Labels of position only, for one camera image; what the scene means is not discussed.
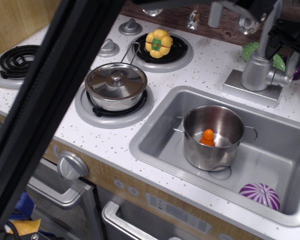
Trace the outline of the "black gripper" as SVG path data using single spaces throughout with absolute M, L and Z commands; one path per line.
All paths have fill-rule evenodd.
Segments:
M 279 18 L 275 21 L 268 36 L 269 41 L 266 48 L 267 60 L 271 60 L 283 46 L 300 54 L 300 22 Z

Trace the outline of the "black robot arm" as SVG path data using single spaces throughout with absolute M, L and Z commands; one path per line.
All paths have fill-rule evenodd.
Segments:
M 117 10 L 94 0 L 60 5 L 45 33 L 43 47 L 25 84 L 8 104 L 0 133 L 0 170 L 5 180 L 20 171 L 15 187 L 24 188 L 51 140 L 69 143 L 77 150 L 140 182 L 188 203 L 261 238 L 299 239 L 297 227 L 268 220 L 180 177 L 136 160 L 128 152 L 132 137 L 145 123 L 120 130 L 93 128 L 79 119 L 72 102 L 90 65 L 100 62 L 97 50 L 124 19 Z

